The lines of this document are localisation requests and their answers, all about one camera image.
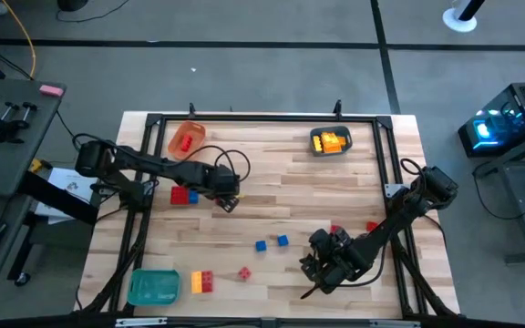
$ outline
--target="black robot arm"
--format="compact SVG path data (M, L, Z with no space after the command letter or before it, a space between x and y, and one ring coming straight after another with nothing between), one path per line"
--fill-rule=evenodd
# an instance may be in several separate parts
M309 239L314 254L300 260L307 278L315 282L310 292L330 293L344 280L355 282L372 268L379 250L392 236L429 210L446 208L457 196L457 188L437 167L419 168L410 189L403 187L390 199L388 217L370 233L351 238L341 228L334 233L316 231Z
M129 180L121 172L123 169L172 179L216 201L227 212L231 212L239 201L236 196L240 193L240 176L222 164L213 166L193 160L172 161L142 155L131 147L117 146L106 140L93 140L80 146L76 165L80 175L100 178L118 190L121 201L128 206L144 208L147 206L147 184Z

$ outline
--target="red lego brick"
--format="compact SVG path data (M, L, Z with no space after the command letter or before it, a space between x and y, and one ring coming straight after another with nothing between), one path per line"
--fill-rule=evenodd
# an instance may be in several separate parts
M171 187L171 205L187 205L190 203L188 190L183 187Z
M340 228L342 228L342 227L333 225L329 232L335 233Z
M369 221L368 223L365 224L365 229L368 232L370 232L370 231L374 230L377 226L378 226L378 223Z
M211 271L201 272L201 292L211 292L214 285L214 275Z
M192 140L193 138L188 134L183 136L183 139L181 140L181 151L188 151Z
M251 271L248 270L247 267L243 267L239 272L238 275L243 278L244 280L247 280L251 276Z

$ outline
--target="wooden table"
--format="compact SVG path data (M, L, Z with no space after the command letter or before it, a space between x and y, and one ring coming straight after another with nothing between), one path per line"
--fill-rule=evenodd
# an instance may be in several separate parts
M147 112L125 112L118 144L139 149ZM425 165L414 116L393 116L400 158ZM162 154L180 122L168 121ZM155 194L144 269L175 269L182 277L180 298L170 307L137 307L135 314L168 316L232 316L295 318L400 318L392 252L386 250L382 277L366 287L339 288L329 295L315 292L300 296L312 287L300 270L299 259L310 251L308 238L332 224L350 235L365 232L369 220L385 218L384 202L376 164L372 129L365 123L346 123L354 146L343 156L315 158L309 151L311 128L333 123L308 122L201 122L207 129L205 144L239 149L252 162L251 176L241 184L243 198L233 213L225 213L211 201L200 198L193 206L170 205L173 182L161 179ZM149 149L153 149L155 140ZM387 147L386 159L389 162ZM219 155L207 149L193 159L212 163ZM246 165L232 155L236 170ZM392 175L388 163L388 174ZM403 173L405 182L414 177ZM107 201L99 215L114 210L117 200ZM434 211L429 215L437 219ZM86 306L115 270L126 212L97 224L90 244L79 296ZM420 268L446 305L458 312L457 297L441 232L431 222L413 224ZM279 248L276 236L286 234L289 246ZM268 250L257 253L256 241L267 241ZM374 277L379 266L360 281ZM237 272L252 271L243 282ZM192 294L190 274L211 270L214 292ZM127 297L129 276L121 290L121 308ZM416 309L414 287L408 292Z

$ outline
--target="concrete floor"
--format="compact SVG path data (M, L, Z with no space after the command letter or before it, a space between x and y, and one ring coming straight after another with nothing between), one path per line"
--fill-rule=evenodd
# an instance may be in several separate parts
M92 1L63 17L97 15L119 1ZM84 24L56 22L54 2L10 3L38 39L377 42L369 0L147 0ZM467 35L442 25L449 3L379 0L387 42L525 45L525 1L487 2L479 11L478 29ZM0 37L22 37L10 17L0 18ZM0 51L29 67L27 47L0 46ZM481 208L470 175L477 162L465 157L456 134L508 83L525 82L525 52L391 50L389 56L400 111L417 116L427 162L460 186L440 219L462 313L525 323L525 264L503 262L505 254L525 249L521 233L515 222L494 219ZM183 110L190 102L205 111L232 106L235 111L327 112L341 98L347 113L390 113L378 50L39 46L36 78L67 84L60 109L67 124L106 138L116 137L125 110ZM49 160L74 158L58 122L39 154ZM491 180L481 187L496 209L501 196L491 193ZM89 238L78 236L84 243ZM69 312L85 259L84 250L37 251L27 286L17 289L1 279L0 318ZM41 297L50 291L54 299L43 303Z

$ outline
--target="pink block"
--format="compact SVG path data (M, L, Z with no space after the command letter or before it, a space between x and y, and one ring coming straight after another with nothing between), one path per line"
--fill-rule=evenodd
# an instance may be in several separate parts
M62 95L64 95L64 90L62 90L61 88L51 87L47 85L42 85L42 87L40 87L40 92L43 93L44 95L54 96L54 97L62 97Z

